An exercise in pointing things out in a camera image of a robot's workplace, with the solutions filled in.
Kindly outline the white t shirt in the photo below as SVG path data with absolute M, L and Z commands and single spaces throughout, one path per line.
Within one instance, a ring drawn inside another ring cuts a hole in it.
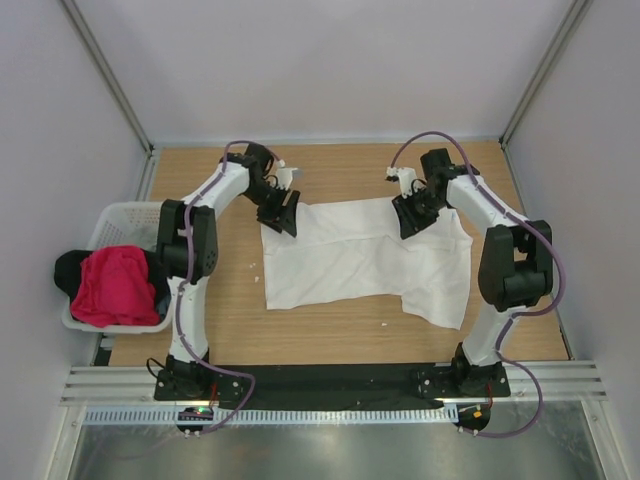
M 268 309 L 394 295 L 407 314 L 461 328 L 473 240 L 456 211 L 406 240 L 388 198 L 301 203 L 296 226 L 295 237 L 261 230 Z

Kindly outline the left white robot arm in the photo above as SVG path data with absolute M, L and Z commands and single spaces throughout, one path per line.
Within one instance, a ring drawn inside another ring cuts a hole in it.
M 167 273 L 172 340 L 156 375 L 157 400 L 199 400 L 212 392 L 225 369 L 209 361 L 206 292 L 219 259 L 219 217 L 238 197 L 256 208 L 257 221 L 278 234 L 296 237 L 300 175 L 270 148 L 244 142 L 244 152 L 224 148 L 211 176 L 180 200 L 160 208 L 156 254 Z

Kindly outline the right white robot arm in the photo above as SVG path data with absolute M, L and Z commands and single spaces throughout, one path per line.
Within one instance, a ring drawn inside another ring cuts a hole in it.
M 392 201 L 400 236 L 416 236 L 445 213 L 466 215 L 483 236 L 478 268 L 483 306 L 450 364 L 420 370 L 419 392 L 425 398 L 506 397 L 510 391 L 502 348 L 519 316 L 553 287 L 551 227 L 518 214 L 495 196 L 474 166 L 453 164 L 446 149 L 430 150 L 420 162 L 422 177 L 395 165 L 386 171 L 387 180 L 400 187 Z

